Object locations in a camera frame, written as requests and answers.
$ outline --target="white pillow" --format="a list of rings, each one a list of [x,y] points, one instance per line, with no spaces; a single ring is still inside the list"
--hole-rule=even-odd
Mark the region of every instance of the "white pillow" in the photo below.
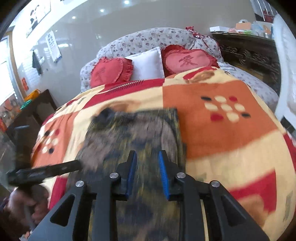
[[[133,61],[133,74],[130,80],[164,79],[160,48],[125,57]]]

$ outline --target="carved wooden cabinet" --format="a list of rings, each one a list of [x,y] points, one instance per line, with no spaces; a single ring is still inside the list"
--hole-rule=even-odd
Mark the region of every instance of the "carved wooden cabinet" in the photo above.
[[[281,68],[274,40],[259,36],[213,33],[225,62],[241,65],[263,74],[263,82],[277,94],[281,86]]]

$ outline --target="black bracket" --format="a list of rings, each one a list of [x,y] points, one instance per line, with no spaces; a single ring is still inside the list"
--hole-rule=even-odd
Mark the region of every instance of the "black bracket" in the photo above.
[[[246,210],[218,181],[196,181],[170,162],[166,152],[159,153],[163,191],[169,201],[180,201],[180,241],[205,241],[201,200],[209,240],[269,241]]]
[[[90,185],[78,181],[40,222],[29,241],[87,240],[91,213],[92,240],[117,241],[116,200],[128,200],[136,165],[136,152],[130,151],[127,161],[102,181]]]

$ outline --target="wall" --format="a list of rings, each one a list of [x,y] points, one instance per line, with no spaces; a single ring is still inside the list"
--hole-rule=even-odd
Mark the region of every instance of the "wall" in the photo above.
[[[82,2],[52,0],[52,11],[27,39],[20,21],[13,30],[15,60],[20,78],[27,80],[28,92],[35,88],[48,88],[58,106],[80,92],[80,69],[95,58],[100,48],[123,35],[153,27],[186,26],[194,26],[197,31],[208,34],[211,26],[235,27],[240,19],[255,20],[250,0],[130,0],[129,4],[124,4],[124,0]],[[56,11],[62,16],[59,20]],[[45,34],[51,30],[62,54],[62,59],[56,64],[45,42]],[[45,56],[42,76],[32,69],[31,49],[39,57]]]

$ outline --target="human hand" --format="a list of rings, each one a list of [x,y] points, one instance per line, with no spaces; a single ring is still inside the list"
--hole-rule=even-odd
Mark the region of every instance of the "human hand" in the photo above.
[[[21,188],[14,190],[10,194],[7,205],[11,215],[24,226],[29,226],[24,212],[25,205],[34,208],[31,217],[35,224],[39,224],[49,211],[47,208],[49,194],[46,188],[41,185],[34,185],[30,188],[30,192],[31,195]]]

